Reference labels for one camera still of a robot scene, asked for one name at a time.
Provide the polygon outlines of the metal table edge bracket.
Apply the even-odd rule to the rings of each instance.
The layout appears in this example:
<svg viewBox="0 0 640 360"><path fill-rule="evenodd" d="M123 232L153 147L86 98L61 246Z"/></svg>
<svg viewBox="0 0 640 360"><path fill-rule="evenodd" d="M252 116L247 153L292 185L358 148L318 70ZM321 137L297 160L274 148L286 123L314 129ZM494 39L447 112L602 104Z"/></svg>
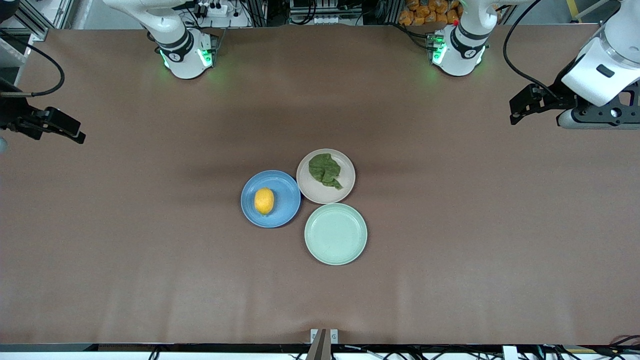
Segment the metal table edge bracket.
<svg viewBox="0 0 640 360"><path fill-rule="evenodd" d="M310 346L304 360L334 360L332 346L339 343L336 328L314 328L310 330Z"/></svg>

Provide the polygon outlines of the white power strip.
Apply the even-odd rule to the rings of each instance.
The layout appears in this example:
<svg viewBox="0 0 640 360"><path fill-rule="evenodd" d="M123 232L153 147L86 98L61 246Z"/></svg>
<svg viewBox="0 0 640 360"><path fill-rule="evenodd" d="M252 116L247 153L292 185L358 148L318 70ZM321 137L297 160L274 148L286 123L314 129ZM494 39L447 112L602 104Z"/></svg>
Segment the white power strip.
<svg viewBox="0 0 640 360"><path fill-rule="evenodd" d="M228 18L234 13L233 6L226 0L193 0L189 10L197 19Z"/></svg>

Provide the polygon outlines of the blue plate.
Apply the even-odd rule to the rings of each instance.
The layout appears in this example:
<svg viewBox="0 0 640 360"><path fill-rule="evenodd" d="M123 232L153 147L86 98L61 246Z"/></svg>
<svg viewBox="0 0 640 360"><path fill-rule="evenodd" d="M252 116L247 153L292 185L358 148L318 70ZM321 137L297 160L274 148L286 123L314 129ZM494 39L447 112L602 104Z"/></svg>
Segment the blue plate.
<svg viewBox="0 0 640 360"><path fill-rule="evenodd" d="M268 188L274 194L274 205L268 214L255 208L255 196L260 189ZM240 195L240 207L244 216L261 228L278 228L297 215L302 202L301 191L294 178L280 170L265 170L255 174L244 185Z"/></svg>

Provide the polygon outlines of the aluminium frame profile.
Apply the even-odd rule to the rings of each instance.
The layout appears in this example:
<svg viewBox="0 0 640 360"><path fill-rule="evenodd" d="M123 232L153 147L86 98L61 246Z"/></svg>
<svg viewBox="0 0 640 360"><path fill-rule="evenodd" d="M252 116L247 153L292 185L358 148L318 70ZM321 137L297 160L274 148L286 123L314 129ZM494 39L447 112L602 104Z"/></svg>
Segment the aluminium frame profile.
<svg viewBox="0 0 640 360"><path fill-rule="evenodd" d="M14 18L36 39L45 40L49 30L69 29L82 0L19 0Z"/></svg>

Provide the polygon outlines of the yellow lemon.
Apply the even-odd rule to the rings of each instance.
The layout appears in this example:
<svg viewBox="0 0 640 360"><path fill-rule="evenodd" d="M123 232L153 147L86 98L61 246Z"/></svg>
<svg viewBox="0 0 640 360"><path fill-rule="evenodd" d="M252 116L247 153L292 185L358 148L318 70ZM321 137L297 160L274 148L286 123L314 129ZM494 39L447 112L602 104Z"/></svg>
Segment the yellow lemon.
<svg viewBox="0 0 640 360"><path fill-rule="evenodd" d="M274 209L275 194L269 187L261 187L254 193L254 209L261 215L268 215Z"/></svg>

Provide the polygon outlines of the pale green plate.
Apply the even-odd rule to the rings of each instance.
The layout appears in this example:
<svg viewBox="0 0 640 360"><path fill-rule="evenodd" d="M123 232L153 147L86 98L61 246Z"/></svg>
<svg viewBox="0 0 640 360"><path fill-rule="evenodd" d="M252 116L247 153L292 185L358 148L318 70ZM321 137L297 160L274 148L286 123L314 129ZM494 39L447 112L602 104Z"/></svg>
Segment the pale green plate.
<svg viewBox="0 0 640 360"><path fill-rule="evenodd" d="M304 242L309 253L322 264L347 265L365 251L367 224L354 207L345 203L328 203L308 217Z"/></svg>

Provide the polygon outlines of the beige plate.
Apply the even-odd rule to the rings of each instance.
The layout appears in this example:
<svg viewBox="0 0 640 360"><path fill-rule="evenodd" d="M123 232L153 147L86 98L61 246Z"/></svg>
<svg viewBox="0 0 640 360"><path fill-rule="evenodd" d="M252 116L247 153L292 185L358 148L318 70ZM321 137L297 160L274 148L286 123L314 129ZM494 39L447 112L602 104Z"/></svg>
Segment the beige plate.
<svg viewBox="0 0 640 360"><path fill-rule="evenodd" d="M322 153L329 153L341 166L342 170L337 179L342 185L342 189L323 186L322 183L315 180L309 173L309 160L315 155ZM310 152L300 161L295 179L301 193L309 201L322 205L338 203L345 199L352 189L354 189L356 179L355 167L350 158L338 150L330 148L318 149Z"/></svg>

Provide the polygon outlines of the green lettuce leaf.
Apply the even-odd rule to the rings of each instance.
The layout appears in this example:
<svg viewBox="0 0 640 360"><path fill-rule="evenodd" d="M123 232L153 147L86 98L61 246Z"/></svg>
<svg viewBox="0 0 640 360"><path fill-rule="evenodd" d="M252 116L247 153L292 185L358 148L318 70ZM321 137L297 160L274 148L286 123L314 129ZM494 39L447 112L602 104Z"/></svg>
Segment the green lettuce leaf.
<svg viewBox="0 0 640 360"><path fill-rule="evenodd" d="M318 153L308 162L308 171L314 180L325 187L337 190L343 189L342 184L338 181L341 170L340 164L334 160L330 153Z"/></svg>

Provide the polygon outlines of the orange snack packets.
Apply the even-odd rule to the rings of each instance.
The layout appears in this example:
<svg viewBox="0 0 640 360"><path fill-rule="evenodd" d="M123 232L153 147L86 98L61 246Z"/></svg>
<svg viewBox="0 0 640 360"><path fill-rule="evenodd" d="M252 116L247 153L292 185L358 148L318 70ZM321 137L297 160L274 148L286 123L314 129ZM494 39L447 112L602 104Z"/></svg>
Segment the orange snack packets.
<svg viewBox="0 0 640 360"><path fill-rule="evenodd" d="M418 27L427 23L457 25L464 13L459 0L404 0L397 22L405 27Z"/></svg>

